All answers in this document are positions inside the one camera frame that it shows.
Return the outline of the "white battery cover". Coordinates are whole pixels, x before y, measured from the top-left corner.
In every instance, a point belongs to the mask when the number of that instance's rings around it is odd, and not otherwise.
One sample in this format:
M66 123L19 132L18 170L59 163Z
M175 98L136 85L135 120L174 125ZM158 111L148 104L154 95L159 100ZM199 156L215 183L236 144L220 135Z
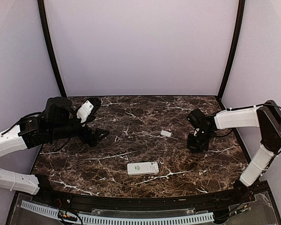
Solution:
M160 135L161 135L161 136L165 136L165 137L171 137L171 136L172 136L172 133L169 132L169 131L162 130L162 131L160 132Z

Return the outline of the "white remote control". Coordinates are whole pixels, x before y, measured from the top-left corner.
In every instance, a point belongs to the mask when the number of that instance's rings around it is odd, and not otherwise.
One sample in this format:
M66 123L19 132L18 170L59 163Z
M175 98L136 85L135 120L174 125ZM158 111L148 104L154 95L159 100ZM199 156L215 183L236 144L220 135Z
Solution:
M146 175L159 173L157 162L140 162L127 164L128 175Z

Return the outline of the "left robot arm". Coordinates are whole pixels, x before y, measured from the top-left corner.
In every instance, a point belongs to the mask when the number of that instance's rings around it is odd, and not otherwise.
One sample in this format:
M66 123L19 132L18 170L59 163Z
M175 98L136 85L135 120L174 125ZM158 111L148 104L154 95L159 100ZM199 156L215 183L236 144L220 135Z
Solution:
M109 131L92 130L88 123L95 119L101 106L100 99L88 98L77 109L66 97L51 97L42 112L23 116L10 128L0 133L0 157L10 153L29 150L55 140L78 137L89 147L97 146ZM0 188L37 195L46 204L53 204L57 195L45 175L28 175L0 168Z

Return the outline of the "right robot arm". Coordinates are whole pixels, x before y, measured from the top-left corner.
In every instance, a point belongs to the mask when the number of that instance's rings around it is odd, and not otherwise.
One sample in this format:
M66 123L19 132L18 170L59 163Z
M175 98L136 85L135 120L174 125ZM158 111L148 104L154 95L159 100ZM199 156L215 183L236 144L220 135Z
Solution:
M248 195L256 180L268 169L276 157L281 154L281 106L275 101L238 108L227 108L214 114L206 115L199 108L192 110L187 121L193 127L187 137L187 148L191 152L208 151L209 142L218 137L221 130L235 129L247 135L257 147L250 150L250 162L239 176L230 192L230 200L240 203Z

